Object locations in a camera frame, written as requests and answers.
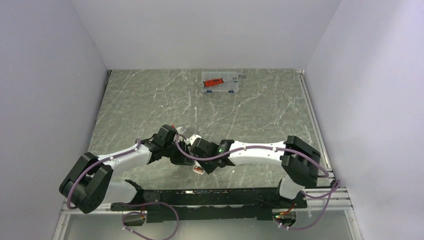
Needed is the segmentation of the white remote control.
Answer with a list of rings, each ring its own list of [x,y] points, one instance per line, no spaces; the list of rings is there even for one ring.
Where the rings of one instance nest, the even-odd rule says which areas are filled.
[[[192,170],[193,170],[193,172],[200,174],[200,175],[205,174],[205,170],[203,169],[203,167],[197,161],[194,162]]]

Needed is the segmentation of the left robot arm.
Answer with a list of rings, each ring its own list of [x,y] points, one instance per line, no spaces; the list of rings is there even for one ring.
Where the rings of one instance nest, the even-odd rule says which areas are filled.
[[[122,204],[131,210],[146,202],[144,189],[132,180],[113,182],[112,178],[139,166],[168,158],[176,165],[191,166],[193,161],[184,156],[192,138],[182,136],[179,129],[164,124],[149,138],[137,138],[135,143],[113,153],[82,154],[59,186],[70,210],[88,214],[102,204]]]

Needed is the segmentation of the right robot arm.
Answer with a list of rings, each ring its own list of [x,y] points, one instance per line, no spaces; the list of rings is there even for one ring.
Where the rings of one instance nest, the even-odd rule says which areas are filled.
[[[192,135],[185,143],[191,158],[210,174],[216,168],[240,165],[270,165],[285,171],[286,176],[279,182],[275,194],[276,203],[289,207],[305,188],[316,187],[320,172],[321,154],[318,150],[290,135],[285,141],[273,143],[245,143],[232,139],[219,144],[209,142],[198,135]]]

